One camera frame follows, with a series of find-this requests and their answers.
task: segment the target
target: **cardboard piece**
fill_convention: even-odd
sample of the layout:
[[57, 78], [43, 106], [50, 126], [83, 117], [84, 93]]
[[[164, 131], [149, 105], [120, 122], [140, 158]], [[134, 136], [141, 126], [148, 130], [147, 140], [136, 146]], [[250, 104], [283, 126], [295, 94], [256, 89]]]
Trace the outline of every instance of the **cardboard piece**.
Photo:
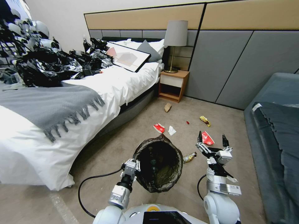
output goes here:
[[167, 113], [170, 110], [170, 108], [171, 108], [171, 104], [167, 103], [164, 107], [165, 112]]

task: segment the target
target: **blanket fringe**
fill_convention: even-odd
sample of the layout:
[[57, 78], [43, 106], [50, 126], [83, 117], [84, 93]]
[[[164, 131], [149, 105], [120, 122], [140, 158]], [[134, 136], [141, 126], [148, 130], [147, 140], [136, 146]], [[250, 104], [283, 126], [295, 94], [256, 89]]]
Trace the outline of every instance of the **blanket fringe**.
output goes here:
[[88, 102], [79, 111], [76, 111], [76, 112], [70, 114], [68, 117], [64, 118], [62, 121], [58, 122], [57, 124], [51, 126], [48, 129], [45, 129], [44, 130], [45, 136], [51, 142], [54, 142], [56, 140], [56, 138], [53, 136], [53, 134], [51, 133], [51, 131], [55, 130], [55, 132], [57, 133], [57, 135], [61, 138], [61, 135], [60, 135], [60, 133], [58, 131], [58, 129], [59, 129], [58, 125], [61, 125], [65, 132], [68, 132], [69, 130], [66, 127], [65, 121], [68, 121], [70, 124], [74, 124], [74, 125], [77, 125], [77, 124], [81, 123], [81, 121], [79, 120], [77, 114], [80, 114], [80, 116], [83, 118], [83, 120], [86, 120], [88, 117], [90, 117], [90, 114], [89, 114], [89, 111], [88, 111], [88, 107], [87, 107], [88, 105], [91, 105], [94, 109], [99, 110], [99, 108], [97, 107], [97, 105], [95, 104], [95, 102], [98, 105], [100, 105], [101, 107], [105, 105], [105, 102], [103, 101], [103, 99], [100, 96], [92, 99], [90, 102]]

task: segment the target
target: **lamp base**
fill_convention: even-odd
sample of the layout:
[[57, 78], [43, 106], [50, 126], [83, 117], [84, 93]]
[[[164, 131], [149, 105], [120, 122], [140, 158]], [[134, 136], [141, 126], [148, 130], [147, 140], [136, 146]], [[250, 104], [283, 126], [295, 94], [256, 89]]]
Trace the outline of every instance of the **lamp base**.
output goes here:
[[177, 72], [178, 72], [178, 69], [172, 67], [172, 69], [170, 70], [170, 67], [168, 67], [168, 68], [165, 68], [165, 69], [164, 69], [164, 72], [167, 72], [167, 73], [177, 73]]

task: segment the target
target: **picture frame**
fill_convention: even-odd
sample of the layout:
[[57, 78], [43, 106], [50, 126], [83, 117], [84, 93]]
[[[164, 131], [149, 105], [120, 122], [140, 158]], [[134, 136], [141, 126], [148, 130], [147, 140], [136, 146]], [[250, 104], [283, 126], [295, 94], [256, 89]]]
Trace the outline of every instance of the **picture frame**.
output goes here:
[[106, 51], [108, 55], [113, 57], [113, 64], [123, 67], [131, 72], [138, 72], [151, 57], [151, 54], [112, 42], [107, 42]]

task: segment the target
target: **gray lampshade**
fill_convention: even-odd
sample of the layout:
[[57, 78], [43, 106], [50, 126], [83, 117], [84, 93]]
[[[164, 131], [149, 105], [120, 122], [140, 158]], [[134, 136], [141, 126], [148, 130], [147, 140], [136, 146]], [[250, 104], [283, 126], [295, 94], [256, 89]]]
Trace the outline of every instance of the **gray lampshade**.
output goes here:
[[186, 46], [187, 45], [188, 21], [170, 20], [164, 38], [164, 45]]

